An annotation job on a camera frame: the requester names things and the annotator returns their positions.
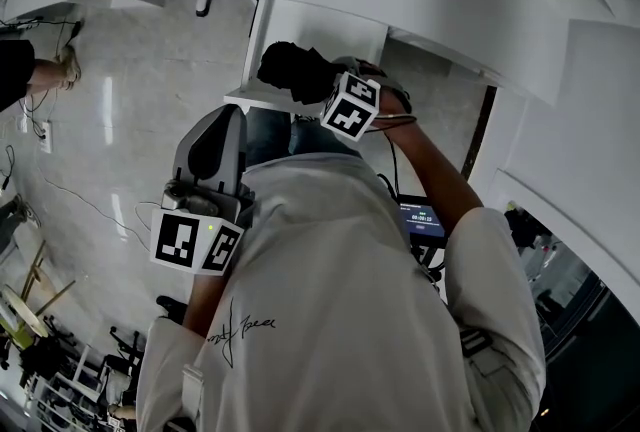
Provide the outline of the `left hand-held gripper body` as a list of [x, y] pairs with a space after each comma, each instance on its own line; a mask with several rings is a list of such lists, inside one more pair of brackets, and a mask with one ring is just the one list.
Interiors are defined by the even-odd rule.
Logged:
[[228, 195], [173, 180], [152, 212], [151, 262], [194, 275], [223, 276], [251, 227], [254, 193]]

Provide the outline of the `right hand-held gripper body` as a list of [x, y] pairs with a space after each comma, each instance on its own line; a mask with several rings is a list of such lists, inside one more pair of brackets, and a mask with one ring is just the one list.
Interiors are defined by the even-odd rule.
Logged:
[[339, 71], [320, 115], [322, 127], [349, 140], [359, 140], [379, 113], [385, 76], [354, 57], [335, 60]]

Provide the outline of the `person's right hand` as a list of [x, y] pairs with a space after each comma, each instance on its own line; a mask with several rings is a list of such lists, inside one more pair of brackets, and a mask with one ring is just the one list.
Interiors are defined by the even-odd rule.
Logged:
[[412, 106], [409, 95], [404, 90], [382, 86], [380, 89], [380, 115], [410, 115]]

